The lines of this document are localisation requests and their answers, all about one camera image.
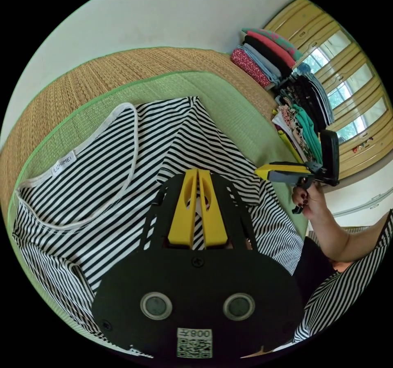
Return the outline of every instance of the person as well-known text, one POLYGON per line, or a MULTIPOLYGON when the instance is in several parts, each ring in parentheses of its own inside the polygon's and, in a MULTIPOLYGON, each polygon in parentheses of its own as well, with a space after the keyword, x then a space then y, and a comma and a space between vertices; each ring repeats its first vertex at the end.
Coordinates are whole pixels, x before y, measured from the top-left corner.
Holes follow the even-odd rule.
MULTIPOLYGON (((318 333, 348 310, 369 284, 393 238, 393 209, 366 230, 349 233, 328 209, 319 183, 307 191, 295 187, 292 200, 303 208, 317 240, 305 238, 294 273, 305 314, 291 344, 318 333)), ((267 352, 271 351, 261 347, 244 358, 267 352)))

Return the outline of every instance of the black and white striped fabric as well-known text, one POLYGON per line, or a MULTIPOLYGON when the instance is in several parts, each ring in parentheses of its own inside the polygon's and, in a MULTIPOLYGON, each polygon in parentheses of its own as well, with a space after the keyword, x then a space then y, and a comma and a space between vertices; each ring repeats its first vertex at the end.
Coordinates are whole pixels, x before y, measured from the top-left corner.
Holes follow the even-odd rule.
MULTIPOLYGON (((234 183, 249 208, 259 252, 293 274, 301 237, 271 183, 254 174, 256 167, 217 129, 199 99, 123 103, 87 141, 16 191, 13 237, 28 266, 91 334, 105 340, 90 311, 103 274, 137 248, 160 185, 189 168, 234 183)), ((193 249, 203 248, 196 214, 193 249)))
POLYGON ((393 210, 373 251, 351 264, 343 273, 327 278, 312 294, 294 342, 303 341, 325 329, 343 315, 369 285, 393 238, 393 210))

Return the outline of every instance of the teal shirt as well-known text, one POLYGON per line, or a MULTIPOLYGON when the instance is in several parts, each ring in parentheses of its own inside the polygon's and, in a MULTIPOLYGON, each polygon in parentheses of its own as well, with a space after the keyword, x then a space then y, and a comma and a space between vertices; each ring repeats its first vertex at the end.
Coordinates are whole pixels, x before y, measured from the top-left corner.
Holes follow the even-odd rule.
POLYGON ((312 122, 306 111, 300 106, 293 104, 291 108, 296 111, 295 118, 298 120, 301 127, 303 128, 303 138, 306 144, 309 146, 316 161, 322 164, 322 147, 321 143, 318 140, 318 136, 314 132, 314 123, 312 122))

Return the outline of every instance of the stack of folded clothes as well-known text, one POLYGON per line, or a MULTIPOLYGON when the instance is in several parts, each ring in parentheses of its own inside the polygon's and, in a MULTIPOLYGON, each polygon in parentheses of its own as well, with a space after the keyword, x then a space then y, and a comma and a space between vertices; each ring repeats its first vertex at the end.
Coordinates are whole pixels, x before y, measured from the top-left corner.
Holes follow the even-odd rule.
POLYGON ((300 163, 316 161, 322 164, 322 149, 314 123, 306 111, 285 98, 286 103, 274 110, 272 122, 281 139, 300 163))
POLYGON ((316 134, 334 122, 334 114, 328 96, 318 79, 302 66, 302 73, 293 73, 289 80, 281 85, 276 97, 278 104, 291 103, 302 107, 314 124, 316 134))
POLYGON ((296 61, 303 55, 288 40, 268 30, 243 28, 242 45, 231 60, 263 88, 278 87, 292 74, 296 61))

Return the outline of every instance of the qr code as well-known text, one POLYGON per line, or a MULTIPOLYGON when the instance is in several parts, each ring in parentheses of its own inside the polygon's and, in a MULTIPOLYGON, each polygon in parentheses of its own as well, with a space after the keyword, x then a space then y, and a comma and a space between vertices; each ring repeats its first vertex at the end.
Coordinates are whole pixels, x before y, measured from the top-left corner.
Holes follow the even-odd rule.
POLYGON ((177 357, 208 359, 212 354, 211 330, 178 329, 177 357))

